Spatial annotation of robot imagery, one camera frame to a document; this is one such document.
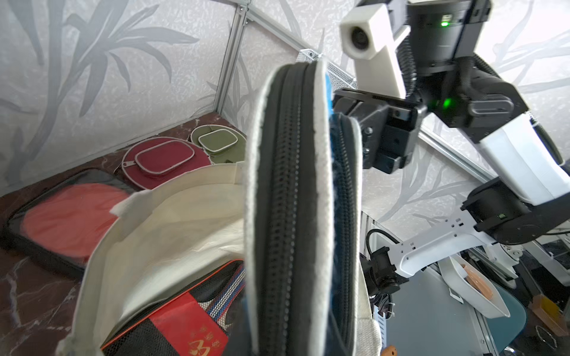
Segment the blue paddle case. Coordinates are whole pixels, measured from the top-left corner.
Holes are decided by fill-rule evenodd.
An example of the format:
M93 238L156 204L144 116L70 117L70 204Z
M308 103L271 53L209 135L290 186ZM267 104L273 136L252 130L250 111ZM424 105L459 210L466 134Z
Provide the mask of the blue paddle case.
M268 78L246 149L246 303L253 355L353 355L360 133L332 109L326 62Z

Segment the maroon paddle case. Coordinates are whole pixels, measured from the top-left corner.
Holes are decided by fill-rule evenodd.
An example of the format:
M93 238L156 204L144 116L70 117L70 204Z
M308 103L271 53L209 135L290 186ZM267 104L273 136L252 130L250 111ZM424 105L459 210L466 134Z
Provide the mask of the maroon paddle case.
M175 177L211 164L209 156L197 145L159 136L132 146L120 167L137 187L152 190Z

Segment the olive green paddle case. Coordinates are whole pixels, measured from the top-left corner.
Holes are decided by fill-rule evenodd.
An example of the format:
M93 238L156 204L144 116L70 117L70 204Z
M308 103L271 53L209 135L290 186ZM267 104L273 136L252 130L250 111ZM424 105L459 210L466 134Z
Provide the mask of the olive green paddle case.
M189 141L202 148L214 164L239 163L246 155L246 137L224 125L197 126Z

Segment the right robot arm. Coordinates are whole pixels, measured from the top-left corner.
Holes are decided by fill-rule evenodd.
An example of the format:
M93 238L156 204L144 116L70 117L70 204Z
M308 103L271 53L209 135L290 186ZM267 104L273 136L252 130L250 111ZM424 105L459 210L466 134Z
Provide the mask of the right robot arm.
M529 243L569 218L569 165L516 87L474 51L490 12L489 1L361 1L341 21L357 89L338 90L332 105L359 123L361 169L405 167L434 114L496 173L444 222L368 251L361 265L375 301L458 252Z

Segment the clear case red paddle set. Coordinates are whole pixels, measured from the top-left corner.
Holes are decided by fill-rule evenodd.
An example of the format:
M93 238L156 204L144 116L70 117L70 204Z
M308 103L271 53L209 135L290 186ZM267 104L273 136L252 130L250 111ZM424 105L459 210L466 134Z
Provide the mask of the clear case red paddle set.
M84 169L16 209L1 229L1 247L81 280L89 259L117 220L111 209L136 190L101 169Z

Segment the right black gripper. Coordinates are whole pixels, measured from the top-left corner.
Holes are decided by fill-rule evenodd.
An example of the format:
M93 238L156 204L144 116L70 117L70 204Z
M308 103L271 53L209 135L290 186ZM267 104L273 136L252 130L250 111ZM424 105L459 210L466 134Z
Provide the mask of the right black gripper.
M384 2L394 31L411 28L396 50L405 99L342 89L333 101L335 111L360 123L365 169L405 167L429 114L477 144L528 111L516 87L475 53L490 1Z

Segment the cream canvas tote bag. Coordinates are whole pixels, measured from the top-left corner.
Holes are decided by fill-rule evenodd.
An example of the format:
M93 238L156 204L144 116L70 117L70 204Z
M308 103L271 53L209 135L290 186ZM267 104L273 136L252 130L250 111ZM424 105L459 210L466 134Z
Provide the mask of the cream canvas tote bag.
M86 267L71 333L58 355L100 355L101 346L136 313L164 300L245 252L246 163L197 169L141 191L112 209L116 222ZM379 355L359 271L356 351Z

